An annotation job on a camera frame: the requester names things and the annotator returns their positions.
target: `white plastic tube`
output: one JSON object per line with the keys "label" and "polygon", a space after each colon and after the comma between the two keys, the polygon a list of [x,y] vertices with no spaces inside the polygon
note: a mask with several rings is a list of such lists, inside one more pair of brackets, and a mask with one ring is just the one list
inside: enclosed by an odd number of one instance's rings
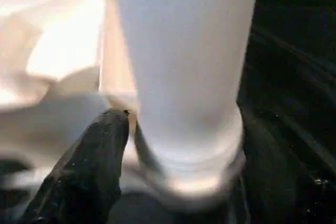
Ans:
{"label": "white plastic tube", "polygon": [[236,96],[255,0],[117,1],[150,153],[171,178],[224,171],[241,148]]}

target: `black surface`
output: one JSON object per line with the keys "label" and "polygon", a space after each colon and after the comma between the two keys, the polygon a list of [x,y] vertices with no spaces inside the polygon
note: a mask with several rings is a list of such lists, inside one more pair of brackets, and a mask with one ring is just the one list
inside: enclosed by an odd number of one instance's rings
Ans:
{"label": "black surface", "polygon": [[253,223],[334,223],[336,0],[257,0],[238,103]]}

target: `gloved finger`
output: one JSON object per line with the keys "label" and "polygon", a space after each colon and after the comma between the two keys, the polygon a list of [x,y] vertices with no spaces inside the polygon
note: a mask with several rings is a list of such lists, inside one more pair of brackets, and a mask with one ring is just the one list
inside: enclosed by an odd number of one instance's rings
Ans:
{"label": "gloved finger", "polygon": [[44,180],[21,223],[105,223],[120,196],[128,134],[126,112],[97,117]]}

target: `gloved hand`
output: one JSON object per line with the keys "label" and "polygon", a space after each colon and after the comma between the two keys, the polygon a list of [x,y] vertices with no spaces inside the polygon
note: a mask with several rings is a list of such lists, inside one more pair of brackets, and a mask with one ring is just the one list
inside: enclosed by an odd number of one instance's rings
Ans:
{"label": "gloved hand", "polygon": [[[240,183],[230,204],[201,214],[173,212],[143,193],[121,197],[128,135],[126,111],[110,109],[96,118],[44,180],[20,223],[246,223]],[[242,207],[239,214],[233,206]]]}

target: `white cylinder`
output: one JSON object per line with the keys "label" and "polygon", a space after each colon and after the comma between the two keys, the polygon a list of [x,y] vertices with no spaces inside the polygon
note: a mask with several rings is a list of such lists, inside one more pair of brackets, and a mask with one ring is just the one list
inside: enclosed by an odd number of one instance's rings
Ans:
{"label": "white cylinder", "polygon": [[255,0],[117,1],[150,152],[168,177],[225,169],[241,148],[236,97]]}

